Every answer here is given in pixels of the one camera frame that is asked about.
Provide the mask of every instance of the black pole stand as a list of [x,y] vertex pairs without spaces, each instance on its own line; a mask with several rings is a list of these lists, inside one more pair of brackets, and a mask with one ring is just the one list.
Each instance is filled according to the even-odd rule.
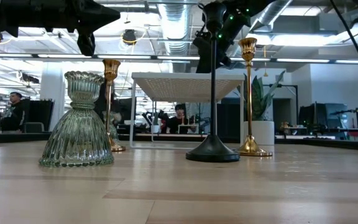
[[186,153],[186,159],[199,162],[236,162],[240,154],[223,144],[216,133],[216,36],[223,25],[226,7],[220,2],[211,2],[203,8],[206,28],[211,33],[211,134],[195,149]]

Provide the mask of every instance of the glass vase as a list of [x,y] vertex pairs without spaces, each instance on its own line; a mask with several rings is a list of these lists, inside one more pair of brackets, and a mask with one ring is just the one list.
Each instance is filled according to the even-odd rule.
[[67,72],[65,78],[72,109],[53,129],[39,163],[48,167],[111,164],[106,128],[93,111],[104,78],[87,72]]

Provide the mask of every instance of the white planter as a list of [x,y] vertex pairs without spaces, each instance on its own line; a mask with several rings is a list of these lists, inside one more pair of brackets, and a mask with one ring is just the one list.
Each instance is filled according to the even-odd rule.
[[157,134],[160,132],[160,126],[159,125],[153,125],[152,126],[152,132]]
[[[248,135],[248,121],[244,122],[244,134]],[[253,121],[252,135],[255,141],[261,146],[274,145],[274,122],[273,121]]]

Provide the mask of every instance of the round black base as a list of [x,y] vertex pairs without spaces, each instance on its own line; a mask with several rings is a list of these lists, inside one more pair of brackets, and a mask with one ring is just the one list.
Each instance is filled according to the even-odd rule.
[[209,135],[198,147],[186,153],[186,159],[198,162],[237,162],[240,154],[226,147],[219,137]]

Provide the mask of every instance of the man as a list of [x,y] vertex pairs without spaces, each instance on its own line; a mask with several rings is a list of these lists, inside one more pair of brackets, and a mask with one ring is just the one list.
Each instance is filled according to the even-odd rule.
[[[106,91],[106,81],[100,86],[99,98],[94,102],[95,107],[94,111],[99,115],[102,122],[104,122],[104,116],[106,114],[107,107],[107,91]],[[111,112],[115,112],[114,114],[114,125],[117,125],[121,121],[121,107],[119,105],[119,101],[114,99],[114,84],[111,87]]]
[[185,118],[185,105],[176,105],[175,111],[177,112],[177,115],[173,118],[170,118],[167,122],[167,130],[170,134],[176,134],[179,131],[179,134],[187,134],[187,131],[189,128],[183,127],[179,130],[179,125],[182,124],[188,124],[189,120]]
[[18,92],[12,92],[9,95],[11,107],[6,111],[1,121],[1,129],[4,132],[21,132],[23,130],[24,109],[22,106],[22,95]]

